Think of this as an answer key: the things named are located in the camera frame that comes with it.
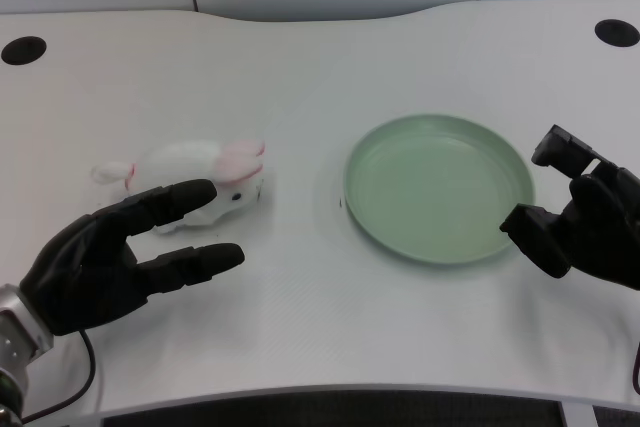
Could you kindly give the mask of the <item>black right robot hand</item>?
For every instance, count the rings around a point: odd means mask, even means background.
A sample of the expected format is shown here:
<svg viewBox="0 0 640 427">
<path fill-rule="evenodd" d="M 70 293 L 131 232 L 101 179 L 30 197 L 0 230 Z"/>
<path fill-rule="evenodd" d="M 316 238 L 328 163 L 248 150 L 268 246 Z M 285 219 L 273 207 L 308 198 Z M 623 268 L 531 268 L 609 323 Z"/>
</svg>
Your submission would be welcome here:
<svg viewBox="0 0 640 427">
<path fill-rule="evenodd" d="M 553 278 L 575 268 L 638 290 L 639 178 L 558 125 L 538 144 L 532 162 L 567 176 L 571 201 L 559 214 L 518 204 L 500 230 Z"/>
</svg>

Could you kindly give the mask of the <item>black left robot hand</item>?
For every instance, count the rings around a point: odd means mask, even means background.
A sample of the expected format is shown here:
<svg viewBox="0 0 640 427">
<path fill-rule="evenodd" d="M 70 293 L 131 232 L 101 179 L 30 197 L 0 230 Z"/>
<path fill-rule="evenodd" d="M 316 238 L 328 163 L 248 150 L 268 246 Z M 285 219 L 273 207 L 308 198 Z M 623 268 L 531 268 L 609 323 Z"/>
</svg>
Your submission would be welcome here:
<svg viewBox="0 0 640 427">
<path fill-rule="evenodd" d="M 99 327 L 149 296 L 210 281 L 241 265 L 240 246 L 187 247 L 138 262 L 127 240 L 183 219 L 217 196 L 209 180 L 158 187 L 84 215 L 54 236 L 19 284 L 55 336 Z"/>
</svg>

